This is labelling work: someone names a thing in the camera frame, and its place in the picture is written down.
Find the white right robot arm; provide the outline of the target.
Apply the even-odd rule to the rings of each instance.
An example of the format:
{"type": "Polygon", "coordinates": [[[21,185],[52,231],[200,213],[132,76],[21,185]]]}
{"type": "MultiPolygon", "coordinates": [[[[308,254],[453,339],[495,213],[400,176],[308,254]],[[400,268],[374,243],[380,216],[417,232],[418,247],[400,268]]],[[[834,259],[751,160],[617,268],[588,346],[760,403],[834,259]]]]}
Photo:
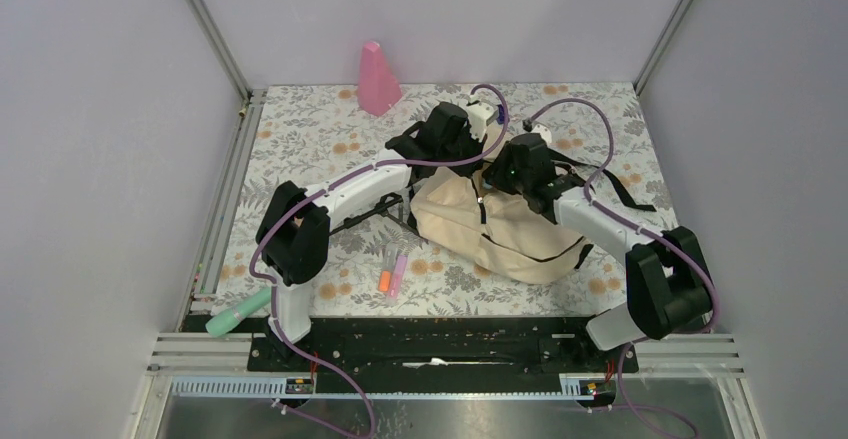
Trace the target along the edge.
{"type": "Polygon", "coordinates": [[[538,133],[511,139],[484,171],[494,189],[521,196],[534,213],[574,230],[625,269],[626,301],[586,325],[573,345],[575,361],[597,371],[613,349],[645,338],[660,340],[715,310],[715,288],[694,233],[658,232],[597,202],[589,181],[557,169],[538,133]]]}

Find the cream canvas backpack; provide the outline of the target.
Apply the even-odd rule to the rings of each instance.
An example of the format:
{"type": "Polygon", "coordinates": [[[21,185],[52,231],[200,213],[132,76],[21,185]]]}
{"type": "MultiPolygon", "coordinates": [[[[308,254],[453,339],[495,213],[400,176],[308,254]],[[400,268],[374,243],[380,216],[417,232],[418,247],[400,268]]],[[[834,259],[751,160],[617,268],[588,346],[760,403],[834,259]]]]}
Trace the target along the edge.
{"type": "MultiPolygon", "coordinates": [[[[549,150],[558,170],[571,167],[549,150]]],[[[427,179],[411,201],[418,233],[479,267],[527,284],[548,284],[579,268],[596,245],[532,212],[521,196],[485,184],[482,173],[494,160],[468,177],[440,168],[427,179]]]]}

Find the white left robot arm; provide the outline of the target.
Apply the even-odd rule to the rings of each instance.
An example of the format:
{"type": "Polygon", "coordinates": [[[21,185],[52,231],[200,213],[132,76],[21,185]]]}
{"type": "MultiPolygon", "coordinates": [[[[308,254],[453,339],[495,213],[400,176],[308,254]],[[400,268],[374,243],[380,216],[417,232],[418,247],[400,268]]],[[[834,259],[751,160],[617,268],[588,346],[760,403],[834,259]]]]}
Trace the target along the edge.
{"type": "Polygon", "coordinates": [[[326,264],[331,233],[440,168],[473,173],[502,142],[508,123],[503,105],[476,97],[441,102],[362,165],[308,187],[292,181],[277,187],[257,230],[249,270],[270,283],[268,323],[277,337],[271,354],[282,367],[296,370],[309,360],[309,283],[326,264]]]}

